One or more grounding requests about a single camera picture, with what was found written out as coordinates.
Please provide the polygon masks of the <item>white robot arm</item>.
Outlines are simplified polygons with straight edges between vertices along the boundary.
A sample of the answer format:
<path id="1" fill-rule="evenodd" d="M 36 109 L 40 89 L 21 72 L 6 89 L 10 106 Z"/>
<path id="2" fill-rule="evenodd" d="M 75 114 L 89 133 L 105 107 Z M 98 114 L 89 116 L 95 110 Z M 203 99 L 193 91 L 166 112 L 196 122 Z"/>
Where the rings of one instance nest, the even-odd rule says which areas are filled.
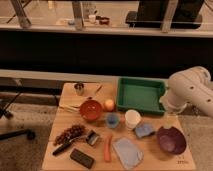
<path id="1" fill-rule="evenodd" d="M 210 72 L 201 66 L 173 73 L 168 81 L 168 89 L 159 102 L 167 114 L 179 114 L 190 103 L 207 116 L 213 118 L 213 90 Z"/>

